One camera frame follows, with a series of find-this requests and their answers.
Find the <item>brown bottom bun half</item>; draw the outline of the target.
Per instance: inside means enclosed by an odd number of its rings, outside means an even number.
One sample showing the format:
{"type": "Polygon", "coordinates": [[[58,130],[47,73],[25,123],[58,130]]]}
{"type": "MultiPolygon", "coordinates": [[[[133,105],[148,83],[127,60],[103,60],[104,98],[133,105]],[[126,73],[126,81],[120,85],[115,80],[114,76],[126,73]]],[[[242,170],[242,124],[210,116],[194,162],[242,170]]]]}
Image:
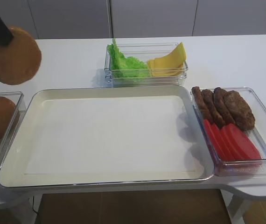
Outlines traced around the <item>brown bottom bun half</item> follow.
{"type": "Polygon", "coordinates": [[[42,52],[35,39],[20,27],[10,26],[14,38],[7,46],[0,45],[0,82],[22,84],[38,72],[42,52]]]}

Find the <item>white table leg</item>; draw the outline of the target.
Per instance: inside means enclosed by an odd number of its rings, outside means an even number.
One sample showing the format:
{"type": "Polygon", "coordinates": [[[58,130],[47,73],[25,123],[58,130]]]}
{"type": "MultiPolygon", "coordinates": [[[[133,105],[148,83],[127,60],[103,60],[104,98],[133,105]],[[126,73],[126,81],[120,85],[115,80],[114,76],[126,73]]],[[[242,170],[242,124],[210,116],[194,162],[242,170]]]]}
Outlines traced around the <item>white table leg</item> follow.
{"type": "Polygon", "coordinates": [[[244,224],[243,215],[252,205],[252,201],[243,199],[237,195],[232,195],[228,206],[227,211],[230,216],[232,224],[244,224]]]}

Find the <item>red tomato slice leftmost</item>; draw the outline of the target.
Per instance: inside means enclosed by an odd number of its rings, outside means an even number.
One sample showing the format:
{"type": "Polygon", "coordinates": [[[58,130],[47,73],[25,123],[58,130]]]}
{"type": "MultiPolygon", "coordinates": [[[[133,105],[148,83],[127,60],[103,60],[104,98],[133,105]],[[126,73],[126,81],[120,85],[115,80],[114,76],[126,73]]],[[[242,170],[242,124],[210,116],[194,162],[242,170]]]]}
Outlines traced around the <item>red tomato slice leftmost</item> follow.
{"type": "Polygon", "coordinates": [[[210,122],[207,119],[205,119],[203,123],[204,123],[205,131],[207,132],[207,135],[209,136],[209,139],[211,143],[213,144],[213,147],[215,151],[217,152],[218,157],[224,161],[225,159],[227,159],[227,157],[222,151],[222,148],[220,146],[220,141],[215,137],[214,133],[212,132],[210,122]]]}

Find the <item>red tomato slice front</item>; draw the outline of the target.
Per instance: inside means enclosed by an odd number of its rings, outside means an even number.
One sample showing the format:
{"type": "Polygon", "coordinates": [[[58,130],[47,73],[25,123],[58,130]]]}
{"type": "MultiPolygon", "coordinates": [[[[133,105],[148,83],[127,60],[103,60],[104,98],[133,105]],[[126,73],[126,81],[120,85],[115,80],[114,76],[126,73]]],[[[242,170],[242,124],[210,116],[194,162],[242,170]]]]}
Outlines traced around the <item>red tomato slice front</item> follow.
{"type": "Polygon", "coordinates": [[[232,145],[242,155],[244,160],[261,160],[262,157],[250,141],[250,139],[234,124],[225,126],[225,132],[228,135],[232,145]]]}

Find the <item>front brown meat patty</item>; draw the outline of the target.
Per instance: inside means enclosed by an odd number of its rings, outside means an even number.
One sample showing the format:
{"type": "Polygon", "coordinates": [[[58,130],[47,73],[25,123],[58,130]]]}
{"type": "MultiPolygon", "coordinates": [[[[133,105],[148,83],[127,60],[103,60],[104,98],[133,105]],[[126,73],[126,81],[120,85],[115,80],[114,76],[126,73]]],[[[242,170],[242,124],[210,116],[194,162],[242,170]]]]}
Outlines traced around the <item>front brown meat patty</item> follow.
{"type": "Polygon", "coordinates": [[[256,120],[252,110],[237,91],[226,92],[224,103],[241,131],[249,131],[255,127],[256,120]]]}

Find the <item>leftmost brown meat patty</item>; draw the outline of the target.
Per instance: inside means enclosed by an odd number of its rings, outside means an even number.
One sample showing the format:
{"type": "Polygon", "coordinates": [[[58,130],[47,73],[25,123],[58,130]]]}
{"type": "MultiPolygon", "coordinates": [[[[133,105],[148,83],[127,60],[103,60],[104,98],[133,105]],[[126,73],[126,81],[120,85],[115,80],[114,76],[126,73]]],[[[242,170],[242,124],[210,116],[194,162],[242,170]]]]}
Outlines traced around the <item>leftmost brown meat patty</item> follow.
{"type": "Polygon", "coordinates": [[[214,123],[214,120],[212,118],[212,115],[211,115],[207,105],[205,104],[205,102],[203,100],[203,96],[202,96],[202,93],[200,91],[200,88],[198,86],[195,86],[191,89],[191,91],[192,91],[192,94],[194,96],[194,100],[197,104],[199,111],[201,112],[203,119],[207,119],[209,121],[209,123],[212,125],[214,123]]]}

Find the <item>large white serving tray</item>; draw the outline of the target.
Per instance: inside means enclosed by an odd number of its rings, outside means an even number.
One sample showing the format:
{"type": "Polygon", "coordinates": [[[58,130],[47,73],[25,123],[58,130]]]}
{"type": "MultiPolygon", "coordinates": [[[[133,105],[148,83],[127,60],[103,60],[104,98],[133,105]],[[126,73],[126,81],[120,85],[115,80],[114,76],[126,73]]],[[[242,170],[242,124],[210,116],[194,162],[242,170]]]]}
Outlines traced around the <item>large white serving tray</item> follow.
{"type": "Polygon", "coordinates": [[[214,164],[181,86],[36,93],[0,168],[6,188],[209,179],[214,164]]]}

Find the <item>clear bin with greens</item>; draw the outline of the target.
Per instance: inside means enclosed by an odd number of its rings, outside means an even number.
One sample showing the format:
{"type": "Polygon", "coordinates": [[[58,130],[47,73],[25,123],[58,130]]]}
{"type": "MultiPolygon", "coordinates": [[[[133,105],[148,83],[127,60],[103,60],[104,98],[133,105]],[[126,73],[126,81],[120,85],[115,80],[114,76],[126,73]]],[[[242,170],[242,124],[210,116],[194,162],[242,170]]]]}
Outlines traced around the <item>clear bin with greens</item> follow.
{"type": "MultiPolygon", "coordinates": [[[[152,44],[117,44],[119,50],[125,57],[133,56],[147,65],[149,60],[157,57],[163,57],[171,53],[179,43],[152,43],[152,44]]],[[[149,77],[141,78],[114,78],[113,70],[111,70],[111,57],[106,47],[105,56],[105,81],[112,87],[125,87],[125,86],[145,86],[145,85],[183,85],[187,78],[188,65],[185,62],[183,65],[183,72],[178,76],[171,77],[152,77],[150,69],[147,71],[149,77]]]]}

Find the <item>clear bin with meat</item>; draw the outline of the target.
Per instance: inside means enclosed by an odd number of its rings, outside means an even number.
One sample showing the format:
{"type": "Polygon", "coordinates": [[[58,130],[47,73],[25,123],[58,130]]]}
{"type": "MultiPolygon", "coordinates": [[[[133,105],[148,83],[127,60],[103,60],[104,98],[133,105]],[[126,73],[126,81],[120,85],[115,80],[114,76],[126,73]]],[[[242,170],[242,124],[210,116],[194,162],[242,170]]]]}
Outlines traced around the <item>clear bin with meat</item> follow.
{"type": "Polygon", "coordinates": [[[211,143],[204,127],[204,119],[199,111],[191,91],[193,110],[196,113],[198,123],[202,129],[205,141],[212,156],[215,175],[217,176],[266,176],[266,108],[250,88],[223,88],[228,91],[237,91],[248,103],[255,117],[255,127],[249,131],[242,131],[258,149],[261,160],[222,161],[213,144],[211,143]]]}

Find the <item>green lettuce leaf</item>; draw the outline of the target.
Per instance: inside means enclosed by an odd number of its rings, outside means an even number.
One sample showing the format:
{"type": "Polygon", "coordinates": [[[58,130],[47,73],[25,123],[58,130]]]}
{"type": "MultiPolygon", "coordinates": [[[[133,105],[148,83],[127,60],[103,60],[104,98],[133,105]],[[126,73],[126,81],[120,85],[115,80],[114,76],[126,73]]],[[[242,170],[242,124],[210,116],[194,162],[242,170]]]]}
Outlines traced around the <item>green lettuce leaf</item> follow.
{"type": "Polygon", "coordinates": [[[115,38],[107,47],[112,61],[111,70],[113,70],[114,78],[149,77],[148,66],[136,57],[125,57],[119,50],[115,38]]]}

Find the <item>yellow cheese slices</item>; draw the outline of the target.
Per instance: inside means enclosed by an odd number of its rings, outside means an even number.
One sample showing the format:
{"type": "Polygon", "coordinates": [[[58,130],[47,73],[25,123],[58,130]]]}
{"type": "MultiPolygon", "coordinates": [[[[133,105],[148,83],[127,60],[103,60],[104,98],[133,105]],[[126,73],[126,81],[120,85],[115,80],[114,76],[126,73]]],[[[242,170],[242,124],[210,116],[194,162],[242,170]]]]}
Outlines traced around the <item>yellow cheese slices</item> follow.
{"type": "Polygon", "coordinates": [[[181,42],[171,53],[149,60],[147,65],[152,77],[171,77],[178,76],[183,72],[183,64],[186,60],[186,51],[181,42]]]}

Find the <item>red tomato slice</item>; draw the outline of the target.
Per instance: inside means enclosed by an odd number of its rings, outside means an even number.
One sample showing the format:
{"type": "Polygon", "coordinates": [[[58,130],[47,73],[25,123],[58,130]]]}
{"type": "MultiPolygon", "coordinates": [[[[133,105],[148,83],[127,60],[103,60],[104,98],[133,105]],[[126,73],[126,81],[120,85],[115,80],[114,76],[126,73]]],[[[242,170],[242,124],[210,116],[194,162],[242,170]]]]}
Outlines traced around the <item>red tomato slice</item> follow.
{"type": "Polygon", "coordinates": [[[231,154],[231,152],[229,151],[229,148],[227,147],[227,145],[225,144],[225,142],[224,142],[224,140],[220,134],[220,131],[219,131],[219,129],[215,123],[211,126],[211,129],[212,129],[212,133],[214,134],[215,140],[216,140],[217,145],[218,145],[217,146],[217,153],[218,153],[220,159],[222,161],[233,161],[234,157],[231,154]]]}
{"type": "Polygon", "coordinates": [[[250,141],[250,139],[234,124],[225,126],[225,132],[228,135],[232,145],[242,155],[244,160],[261,160],[262,157],[250,141]]]}
{"type": "Polygon", "coordinates": [[[226,128],[226,126],[222,127],[222,129],[220,130],[220,134],[221,134],[227,148],[229,149],[231,155],[234,157],[234,159],[236,161],[243,161],[245,158],[240,154],[237,147],[234,146],[234,144],[230,140],[229,135],[227,134],[225,128],[226,128]]]}
{"type": "Polygon", "coordinates": [[[207,119],[205,119],[203,123],[204,123],[205,131],[207,132],[207,135],[209,136],[209,139],[211,143],[213,144],[213,147],[215,151],[217,152],[218,157],[224,161],[225,159],[227,159],[227,157],[222,151],[222,148],[220,146],[220,141],[215,137],[214,133],[212,132],[210,122],[207,119]]]}

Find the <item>brown meat patty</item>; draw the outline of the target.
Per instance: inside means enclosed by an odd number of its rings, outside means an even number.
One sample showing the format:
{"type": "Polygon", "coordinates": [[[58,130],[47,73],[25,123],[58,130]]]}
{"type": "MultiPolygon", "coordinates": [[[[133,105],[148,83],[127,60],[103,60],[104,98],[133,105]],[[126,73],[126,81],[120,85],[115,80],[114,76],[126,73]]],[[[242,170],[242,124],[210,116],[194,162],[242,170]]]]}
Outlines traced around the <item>brown meat patty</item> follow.
{"type": "Polygon", "coordinates": [[[200,88],[198,86],[195,86],[191,89],[191,91],[192,91],[192,94],[194,96],[194,100],[197,104],[199,111],[201,112],[203,119],[207,119],[209,121],[209,123],[212,125],[214,123],[214,120],[212,118],[212,115],[211,115],[207,105],[205,104],[205,102],[203,100],[203,96],[202,96],[202,93],[200,91],[200,88]]]}
{"type": "Polygon", "coordinates": [[[252,110],[237,91],[226,92],[224,103],[241,131],[249,131],[255,127],[256,120],[252,110]]]}
{"type": "Polygon", "coordinates": [[[215,88],[213,95],[214,105],[226,124],[235,124],[235,120],[224,102],[224,95],[226,93],[227,91],[220,87],[215,88]]]}
{"type": "Polygon", "coordinates": [[[219,129],[221,129],[225,125],[225,121],[215,107],[213,92],[208,89],[202,90],[202,96],[207,108],[210,111],[214,123],[217,125],[219,129]]]}

